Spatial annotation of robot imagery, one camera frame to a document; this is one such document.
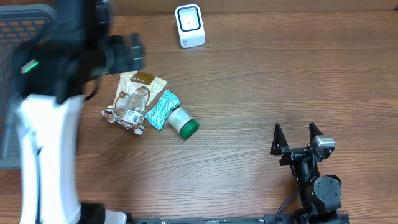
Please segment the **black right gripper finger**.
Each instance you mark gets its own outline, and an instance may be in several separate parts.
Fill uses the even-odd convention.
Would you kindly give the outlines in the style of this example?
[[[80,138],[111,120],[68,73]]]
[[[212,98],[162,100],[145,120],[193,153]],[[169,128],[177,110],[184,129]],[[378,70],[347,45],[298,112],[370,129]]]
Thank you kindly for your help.
[[[274,138],[272,141],[272,146],[270,150],[270,154],[273,156],[283,155],[289,149],[289,145],[286,141],[286,138],[283,134],[282,128],[279,123],[277,123],[274,127]]]
[[[320,145],[322,142],[323,133],[317,128],[314,122],[309,124],[310,131],[310,144],[311,145]]]

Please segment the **beige Pantree snack bag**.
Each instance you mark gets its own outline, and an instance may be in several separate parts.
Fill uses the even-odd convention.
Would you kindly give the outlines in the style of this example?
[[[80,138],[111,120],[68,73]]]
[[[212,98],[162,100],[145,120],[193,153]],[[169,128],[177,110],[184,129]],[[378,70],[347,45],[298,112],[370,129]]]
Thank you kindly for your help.
[[[164,89],[167,81],[142,71],[120,74],[113,104],[101,114],[110,123],[118,123],[128,131],[142,135],[146,107]]]

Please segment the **teal snack packet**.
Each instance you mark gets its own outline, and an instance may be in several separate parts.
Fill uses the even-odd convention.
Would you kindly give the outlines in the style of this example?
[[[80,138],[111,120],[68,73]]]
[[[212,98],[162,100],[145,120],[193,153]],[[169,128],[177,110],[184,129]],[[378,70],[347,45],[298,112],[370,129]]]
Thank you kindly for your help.
[[[161,130],[172,111],[180,105],[178,97],[170,90],[165,90],[157,104],[144,117],[158,130]]]

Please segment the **green lid white jar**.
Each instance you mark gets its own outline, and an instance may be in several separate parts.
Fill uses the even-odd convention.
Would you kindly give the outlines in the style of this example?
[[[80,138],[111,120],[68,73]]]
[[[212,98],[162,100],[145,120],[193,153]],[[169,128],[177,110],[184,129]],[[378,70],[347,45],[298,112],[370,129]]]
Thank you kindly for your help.
[[[190,138],[200,126],[182,107],[175,108],[167,121],[185,140]]]

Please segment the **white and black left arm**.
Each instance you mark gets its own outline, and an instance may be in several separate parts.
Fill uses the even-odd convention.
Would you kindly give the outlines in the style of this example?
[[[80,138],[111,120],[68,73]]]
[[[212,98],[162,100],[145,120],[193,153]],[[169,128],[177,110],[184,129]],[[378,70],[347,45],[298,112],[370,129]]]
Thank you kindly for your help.
[[[109,1],[57,1],[46,30],[21,43],[12,58],[21,154],[21,223],[131,223],[126,212],[81,202],[76,188],[78,125],[85,84],[142,67],[136,34],[108,34]]]

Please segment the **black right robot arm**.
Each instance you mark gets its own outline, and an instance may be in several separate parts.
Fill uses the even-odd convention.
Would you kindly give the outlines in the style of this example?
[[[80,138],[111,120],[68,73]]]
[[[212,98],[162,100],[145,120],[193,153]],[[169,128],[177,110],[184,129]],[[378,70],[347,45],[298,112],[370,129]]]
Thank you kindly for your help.
[[[310,142],[305,147],[290,148],[280,124],[274,127],[270,154],[280,156],[279,164],[289,166],[298,189],[280,206],[274,218],[279,222],[285,206],[297,195],[303,206],[290,215],[288,223],[342,223],[341,179],[335,175],[320,175],[318,163],[329,158],[335,150],[335,140],[309,124]]]

